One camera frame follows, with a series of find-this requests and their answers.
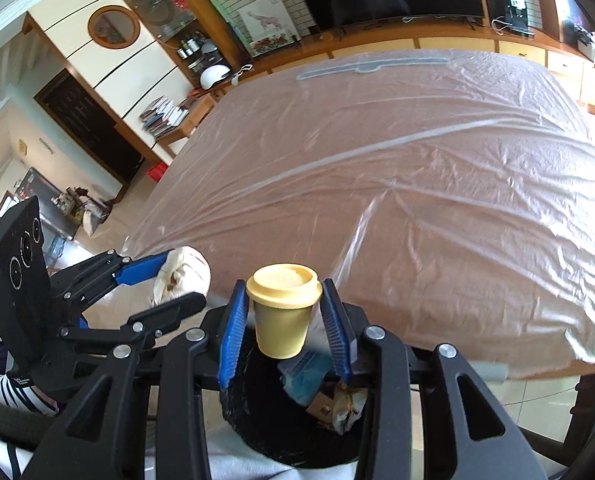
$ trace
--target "tiled floor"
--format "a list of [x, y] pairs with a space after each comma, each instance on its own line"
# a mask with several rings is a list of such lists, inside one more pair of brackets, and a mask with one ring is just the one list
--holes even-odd
[[[154, 189], [146, 175], [139, 177], [135, 185], [126, 194], [122, 202], [114, 208], [103, 230], [93, 238], [85, 234], [77, 241], [91, 253], [99, 253], [109, 248], [120, 250], [131, 226], [132, 219]], [[139, 286], [119, 287], [103, 301], [87, 310], [86, 316], [92, 326], [97, 328], [115, 328], [124, 323], [128, 316], [149, 306], [152, 294], [152, 282]], [[174, 334], [159, 341], [165, 344], [177, 333], [192, 326], [197, 326], [201, 315], [186, 320]], [[575, 384], [579, 378], [565, 378], [542, 381], [506, 381], [489, 383], [491, 391], [504, 405], [512, 420], [528, 430], [550, 438], [563, 440], [571, 415], [569, 410], [575, 403]], [[151, 410], [156, 409], [156, 396], [152, 397]], [[204, 423], [213, 428], [222, 422], [221, 407], [216, 392], [204, 392]], [[421, 433], [421, 409], [418, 394], [413, 394], [413, 479], [423, 478], [423, 438]], [[561, 469], [561, 466], [541, 458], [549, 474]]]

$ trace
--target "silver bolt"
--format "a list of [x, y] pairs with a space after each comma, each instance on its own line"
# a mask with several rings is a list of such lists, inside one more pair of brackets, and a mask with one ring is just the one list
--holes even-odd
[[371, 338], [375, 341], [384, 339], [386, 336], [385, 330], [381, 326], [377, 326], [377, 325], [372, 325], [372, 326], [367, 327], [367, 329], [364, 330], [364, 332], [368, 338]]
[[186, 339], [189, 341], [202, 341], [206, 333], [199, 327], [191, 328], [186, 331]]
[[131, 348], [129, 345], [118, 345], [113, 349], [113, 355], [117, 359], [124, 359], [131, 354]]
[[446, 357], [447, 359], [452, 359], [457, 355], [457, 350], [453, 345], [450, 345], [449, 343], [441, 344], [437, 351], [442, 357]]

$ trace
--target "yellow cup lid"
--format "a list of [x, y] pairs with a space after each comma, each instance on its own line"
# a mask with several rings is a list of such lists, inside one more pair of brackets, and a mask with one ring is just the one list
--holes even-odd
[[317, 273], [297, 264], [262, 267], [246, 283], [248, 296], [274, 308], [304, 308], [317, 303], [322, 283]]

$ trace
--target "black camera module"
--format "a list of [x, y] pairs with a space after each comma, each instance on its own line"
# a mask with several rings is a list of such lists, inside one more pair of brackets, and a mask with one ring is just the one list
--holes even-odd
[[42, 236], [42, 227], [39, 224], [38, 218], [33, 218], [33, 241], [39, 244], [39, 239]]
[[21, 235], [20, 253], [21, 261], [24, 266], [30, 267], [30, 263], [33, 261], [33, 240], [31, 240], [28, 231]]
[[13, 256], [10, 259], [10, 282], [15, 290], [21, 288], [21, 265], [20, 261]]

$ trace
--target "transparent plastic sheet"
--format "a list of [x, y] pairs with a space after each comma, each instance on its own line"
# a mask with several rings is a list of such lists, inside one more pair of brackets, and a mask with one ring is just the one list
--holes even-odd
[[[442, 57], [297, 80], [350, 62]], [[512, 377], [595, 371], [595, 144], [544, 67], [362, 54], [242, 84], [200, 125], [126, 253], [190, 245], [211, 292], [278, 262], [332, 276], [405, 342]]]

